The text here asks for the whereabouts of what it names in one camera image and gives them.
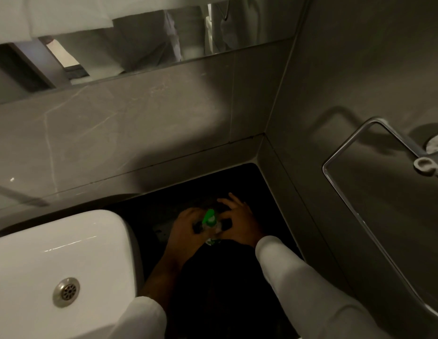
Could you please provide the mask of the person's left hand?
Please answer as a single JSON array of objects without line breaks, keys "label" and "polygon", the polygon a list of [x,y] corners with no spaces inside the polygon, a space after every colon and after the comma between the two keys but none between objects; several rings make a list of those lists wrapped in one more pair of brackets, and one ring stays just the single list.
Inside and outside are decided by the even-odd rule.
[{"label": "person's left hand", "polygon": [[178,270],[181,270],[183,265],[205,243],[206,237],[206,234],[194,234],[186,228],[184,211],[182,211],[173,223],[164,255]]}]

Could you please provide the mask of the person's right hand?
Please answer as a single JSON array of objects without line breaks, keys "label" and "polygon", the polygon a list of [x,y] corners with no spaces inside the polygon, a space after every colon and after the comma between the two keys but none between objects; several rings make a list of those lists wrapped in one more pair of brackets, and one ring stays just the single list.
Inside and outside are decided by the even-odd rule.
[{"label": "person's right hand", "polygon": [[230,239],[242,245],[256,248],[257,243],[265,236],[256,221],[249,205],[238,199],[233,193],[228,198],[218,198],[217,201],[226,205],[232,211],[233,225],[220,233],[221,239]]}]

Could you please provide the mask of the clear bottle with green cap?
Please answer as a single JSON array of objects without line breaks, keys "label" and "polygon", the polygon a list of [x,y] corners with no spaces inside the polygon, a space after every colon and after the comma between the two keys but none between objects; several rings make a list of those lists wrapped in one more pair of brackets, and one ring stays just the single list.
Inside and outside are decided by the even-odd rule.
[{"label": "clear bottle with green cap", "polygon": [[214,246],[221,242],[220,233],[222,233],[222,223],[218,219],[217,212],[210,208],[206,211],[203,220],[201,221],[200,233],[209,234],[205,244],[208,246]]}]

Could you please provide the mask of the person's right forearm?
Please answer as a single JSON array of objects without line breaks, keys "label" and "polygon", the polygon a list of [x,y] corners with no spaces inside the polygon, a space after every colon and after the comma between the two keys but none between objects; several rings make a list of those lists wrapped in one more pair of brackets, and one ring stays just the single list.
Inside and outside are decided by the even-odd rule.
[{"label": "person's right forearm", "polygon": [[392,339],[360,302],[324,279],[278,238],[260,239],[256,258],[302,339]]}]

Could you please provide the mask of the person's left forearm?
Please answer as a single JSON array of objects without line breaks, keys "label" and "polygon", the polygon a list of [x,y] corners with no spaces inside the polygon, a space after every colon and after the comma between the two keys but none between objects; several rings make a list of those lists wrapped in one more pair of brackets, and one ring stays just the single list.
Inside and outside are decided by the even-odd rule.
[{"label": "person's left forearm", "polygon": [[166,247],[145,282],[118,319],[106,339],[164,339],[171,296],[183,265],[203,245],[203,241],[178,248]]}]

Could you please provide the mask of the metal sink drain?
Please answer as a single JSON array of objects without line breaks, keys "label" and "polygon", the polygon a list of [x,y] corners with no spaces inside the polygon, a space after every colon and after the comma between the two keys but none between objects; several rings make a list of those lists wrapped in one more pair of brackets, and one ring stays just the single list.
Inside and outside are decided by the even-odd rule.
[{"label": "metal sink drain", "polygon": [[76,278],[66,278],[59,282],[52,294],[53,304],[57,308],[65,308],[77,299],[80,292],[80,283]]}]

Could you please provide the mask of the white ceramic sink basin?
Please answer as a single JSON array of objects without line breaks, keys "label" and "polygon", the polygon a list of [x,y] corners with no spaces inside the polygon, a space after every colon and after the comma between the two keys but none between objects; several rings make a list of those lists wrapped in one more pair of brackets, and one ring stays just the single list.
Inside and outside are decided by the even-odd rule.
[{"label": "white ceramic sink basin", "polygon": [[[54,288],[80,292],[57,308]],[[92,210],[0,238],[0,339],[106,339],[143,285],[137,240],[108,210]]]}]

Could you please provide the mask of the wall mirror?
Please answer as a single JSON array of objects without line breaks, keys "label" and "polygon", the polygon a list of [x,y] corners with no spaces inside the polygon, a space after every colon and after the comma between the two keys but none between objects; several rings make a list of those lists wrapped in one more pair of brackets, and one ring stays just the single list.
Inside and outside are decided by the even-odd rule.
[{"label": "wall mirror", "polygon": [[294,36],[305,0],[0,0],[0,104]]}]

